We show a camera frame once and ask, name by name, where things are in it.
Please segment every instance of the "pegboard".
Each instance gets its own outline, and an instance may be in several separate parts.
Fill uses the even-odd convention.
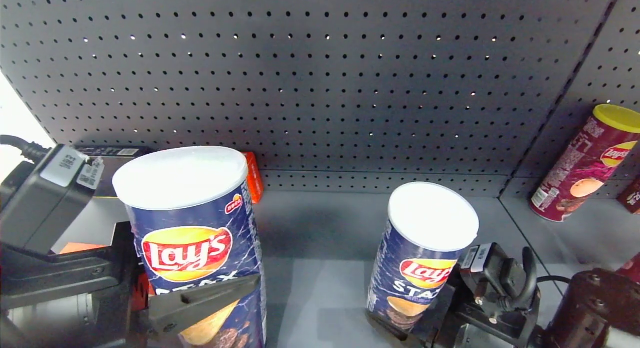
[[[509,175],[608,1],[1,0],[0,65],[63,143]]]
[[[549,123],[526,155],[516,177],[542,177],[589,117],[605,102],[640,111],[640,0],[617,0],[589,55]],[[640,173],[632,150],[612,179]]]
[[[267,190],[313,190],[345,193],[391,193],[402,184],[428,181],[446,186],[466,197],[498,197],[505,175],[410,174],[378,172],[318,172],[263,170]]]

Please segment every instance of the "yellow lid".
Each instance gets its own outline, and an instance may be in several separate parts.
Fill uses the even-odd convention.
[[[598,104],[593,115],[604,124],[629,133],[640,133],[640,113],[613,104]]]

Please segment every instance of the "white plastic lid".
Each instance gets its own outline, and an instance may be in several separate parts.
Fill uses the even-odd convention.
[[[478,215],[461,195],[431,182],[410,182],[389,198],[389,220],[402,236],[438,252],[466,248],[478,235]]]
[[[121,166],[112,183],[126,205],[146,210],[196,206],[236,189],[247,159],[226,147],[184,147],[146,154]]]

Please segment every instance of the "lay's logo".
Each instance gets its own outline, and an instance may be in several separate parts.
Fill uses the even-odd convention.
[[[233,239],[226,227],[185,226],[150,232],[141,245],[148,268],[171,282],[187,282],[220,268]]]
[[[455,259],[405,259],[400,262],[400,273],[420,288],[438,288],[447,281],[456,262]]]
[[[627,141],[626,143],[614,145],[613,147],[609,147],[602,153],[600,156],[600,160],[606,166],[618,166],[622,163],[622,160],[626,158],[629,154],[629,150],[631,150],[636,141]]]
[[[224,206],[224,213],[229,214],[232,211],[238,209],[242,205],[242,195],[236,194],[233,196],[231,202],[226,203]]]

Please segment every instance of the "purple chip can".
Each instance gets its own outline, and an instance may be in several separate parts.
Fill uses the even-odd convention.
[[[478,216],[462,196],[429,182],[396,188],[377,250],[366,308],[411,330],[478,234]]]
[[[154,152],[113,177],[156,294],[263,274],[247,161],[225,147]],[[183,346],[265,346],[266,299],[255,291],[183,330]]]

